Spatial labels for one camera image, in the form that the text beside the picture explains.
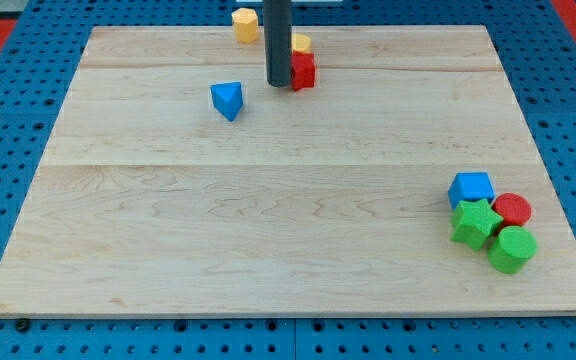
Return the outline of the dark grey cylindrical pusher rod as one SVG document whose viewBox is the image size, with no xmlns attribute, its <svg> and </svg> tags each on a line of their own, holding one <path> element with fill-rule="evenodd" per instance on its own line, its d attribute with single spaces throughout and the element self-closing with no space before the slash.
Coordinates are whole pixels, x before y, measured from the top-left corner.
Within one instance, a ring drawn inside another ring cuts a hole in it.
<svg viewBox="0 0 576 360">
<path fill-rule="evenodd" d="M 266 78 L 273 87 L 286 87 L 291 81 L 290 0 L 263 0 Z"/>
</svg>

